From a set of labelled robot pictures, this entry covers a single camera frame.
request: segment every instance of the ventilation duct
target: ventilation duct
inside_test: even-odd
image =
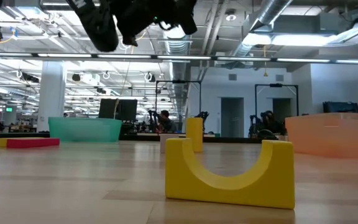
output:
[[[181,27],[174,28],[170,31],[164,32],[166,39],[172,39],[172,41],[165,41],[165,48],[169,55],[187,55],[190,50],[190,43],[185,41],[187,39],[186,34]],[[169,72],[171,80],[184,80],[186,72],[186,63],[170,62]],[[186,95],[183,85],[173,84],[173,94],[175,95],[175,102],[178,114],[182,114],[183,107],[186,104]]]
[[[263,26],[271,25],[284,11],[284,9],[291,4],[293,0],[263,0],[260,10],[249,15],[247,17],[246,23],[249,22],[250,26],[248,30],[245,30],[245,34],[248,35],[249,32],[254,31]],[[251,51],[253,45],[247,45],[240,43],[238,47],[230,54],[231,57],[245,57]],[[233,68],[249,68],[252,64],[244,64],[231,62],[222,65],[223,68],[233,69]]]

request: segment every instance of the yellow cylinder block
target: yellow cylinder block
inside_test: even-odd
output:
[[[194,152],[203,152],[203,119],[188,118],[186,121],[186,138],[191,139]]]

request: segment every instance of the black monitor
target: black monitor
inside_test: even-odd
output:
[[[113,99],[102,99],[100,101],[99,118],[114,118],[114,107],[116,101]],[[116,110],[116,119],[121,121],[135,121],[137,111],[137,100],[119,100]]]

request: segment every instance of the wooden floor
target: wooden floor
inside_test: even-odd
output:
[[[260,145],[205,144],[211,171],[241,174]],[[296,209],[166,200],[157,142],[0,150],[0,224],[358,223],[358,161],[296,155]]]

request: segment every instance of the ceiling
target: ceiling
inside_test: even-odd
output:
[[[186,41],[190,43],[190,55],[207,54],[203,52],[203,44],[208,33],[208,22],[214,19],[212,30],[217,32],[216,41],[211,46],[211,54],[216,52],[230,52],[242,42],[242,25],[246,15],[255,12],[260,7],[260,0],[238,0],[220,1],[216,15],[211,16],[213,0],[199,0],[194,11],[194,20],[198,31],[189,36]],[[0,44],[0,52],[43,52],[43,53],[98,53],[89,40],[79,18],[73,11],[54,10],[53,3],[64,4],[64,0],[45,0],[48,3],[42,7],[43,11],[34,7],[3,7],[0,10],[0,26],[3,33],[3,40],[9,40]],[[219,25],[217,20],[220,16],[219,9],[225,7],[234,9],[236,19],[234,21],[222,20]],[[285,9],[282,15],[313,16],[322,11],[337,13],[343,10],[358,9],[358,1],[316,1],[316,0],[294,0]],[[207,47],[214,39],[211,32],[207,38]],[[129,47],[119,44],[115,54],[157,54],[167,53],[165,46],[166,39],[159,26],[149,26],[138,36],[138,47]],[[251,53],[255,57],[292,57],[303,58],[319,50],[319,47],[291,47],[281,45],[266,45],[265,49],[254,47]],[[155,83],[145,80],[148,73],[154,74],[157,80],[172,80],[170,63],[161,61],[155,62],[87,62],[87,61],[66,61],[68,70],[67,85],[72,88],[66,90],[66,110],[77,111],[84,114],[97,114],[99,99],[106,97],[91,88],[76,88],[81,85],[99,85],[100,87],[112,87],[108,96],[135,96],[139,100],[140,114],[146,114],[149,109],[154,109]],[[265,66],[264,63],[254,63],[254,69]],[[290,63],[269,63],[268,67],[291,68]],[[4,85],[26,85],[27,81],[20,78],[20,73],[26,72],[29,75],[42,79],[42,62],[38,60],[14,60],[0,58],[0,84]],[[90,81],[82,80],[74,82],[73,74],[80,74],[91,77]],[[37,98],[39,87],[0,87],[0,106],[19,105],[21,112],[26,114],[37,112]],[[174,87],[164,85],[159,95],[164,99],[158,105],[158,109],[165,108],[172,113],[178,111],[175,102],[178,97]]]

